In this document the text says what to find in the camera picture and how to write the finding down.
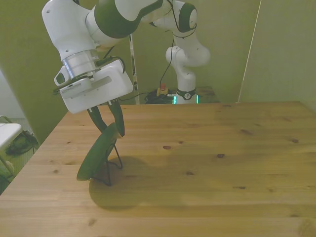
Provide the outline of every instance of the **wall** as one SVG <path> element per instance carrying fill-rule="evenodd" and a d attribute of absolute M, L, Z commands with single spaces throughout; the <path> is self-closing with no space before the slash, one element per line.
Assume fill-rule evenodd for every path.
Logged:
<path fill-rule="evenodd" d="M 316 110 L 316 1 L 262 0 L 242 102 L 302 101 Z"/>
<path fill-rule="evenodd" d="M 222 102 L 236 102 L 260 0 L 185 0 L 198 10 L 197 35 L 212 53 L 208 66 L 193 69 L 198 86 L 212 86 Z M 141 24 L 133 34 L 139 92 L 159 87 L 168 63 L 166 50 L 171 47 L 171 32 Z M 176 87 L 176 75 L 169 70 L 164 82 Z"/>
<path fill-rule="evenodd" d="M 46 2 L 0 1 L 0 68 L 40 142 L 67 112 L 61 97 L 52 95 L 56 87 L 53 78 L 62 63 L 41 17 Z M 96 3 L 90 0 L 80 2 L 91 7 Z M 116 51 L 127 58 L 128 64 L 128 40 L 125 44 L 125 49 L 118 46 Z"/>
<path fill-rule="evenodd" d="M 21 110 L 10 86 L 8 85 L 4 75 L 0 71 L 0 115 L 8 118 L 24 118 Z"/>

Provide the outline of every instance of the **chair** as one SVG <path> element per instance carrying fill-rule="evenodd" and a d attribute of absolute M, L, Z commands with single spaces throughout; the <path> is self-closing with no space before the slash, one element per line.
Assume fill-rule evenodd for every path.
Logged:
<path fill-rule="evenodd" d="M 12 123 L 5 116 L 0 116 L 0 119 L 5 119 L 6 123 L 0 123 L 0 150 L 8 146 L 18 135 L 23 132 L 22 126 L 17 123 Z M 6 161 L 0 156 L 0 161 L 10 172 L 11 176 L 14 176 L 13 170 L 6 163 Z"/>

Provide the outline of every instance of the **green plate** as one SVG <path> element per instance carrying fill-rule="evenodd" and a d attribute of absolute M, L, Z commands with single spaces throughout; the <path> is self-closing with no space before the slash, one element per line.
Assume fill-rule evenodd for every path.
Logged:
<path fill-rule="evenodd" d="M 101 136 L 88 152 L 79 169 L 77 174 L 78 181 L 89 180 L 99 172 L 103 163 L 108 160 L 119 137 L 120 134 L 115 123 L 112 123 L 102 132 Z"/>

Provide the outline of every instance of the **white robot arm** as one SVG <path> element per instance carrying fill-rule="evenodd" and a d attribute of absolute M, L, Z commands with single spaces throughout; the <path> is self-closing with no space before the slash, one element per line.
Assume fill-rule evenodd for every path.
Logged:
<path fill-rule="evenodd" d="M 141 21 L 173 31 L 177 46 L 170 48 L 166 57 L 177 73 L 178 102 L 195 103 L 196 77 L 186 67 L 205 65 L 210 53 L 196 37 L 197 10 L 193 5 L 177 0 L 98 0 L 88 10 L 73 0 L 50 0 L 42 16 L 64 64 L 54 81 L 70 112 L 78 113 L 133 91 L 120 60 L 99 66 L 96 47 L 115 45 Z"/>

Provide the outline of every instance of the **wooden tabletop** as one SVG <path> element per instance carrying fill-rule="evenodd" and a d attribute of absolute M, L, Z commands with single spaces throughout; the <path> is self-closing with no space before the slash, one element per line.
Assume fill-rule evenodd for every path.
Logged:
<path fill-rule="evenodd" d="M 67 114 L 0 196 L 1 237 L 316 236 L 316 115 L 302 104 L 123 112 L 114 185 L 76 180 L 100 133 Z"/>

